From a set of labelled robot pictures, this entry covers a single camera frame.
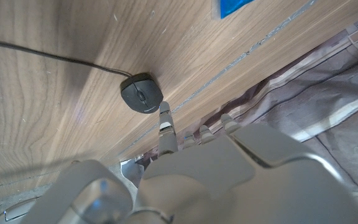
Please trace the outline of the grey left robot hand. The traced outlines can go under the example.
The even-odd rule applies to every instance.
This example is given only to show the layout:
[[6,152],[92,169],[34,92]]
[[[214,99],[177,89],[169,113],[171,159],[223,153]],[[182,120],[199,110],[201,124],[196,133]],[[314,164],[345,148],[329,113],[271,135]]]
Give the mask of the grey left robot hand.
[[96,160],[76,162],[24,223],[358,223],[358,203],[337,170],[291,137],[221,116],[225,134],[200,129],[179,149],[160,104],[158,158],[137,193]]

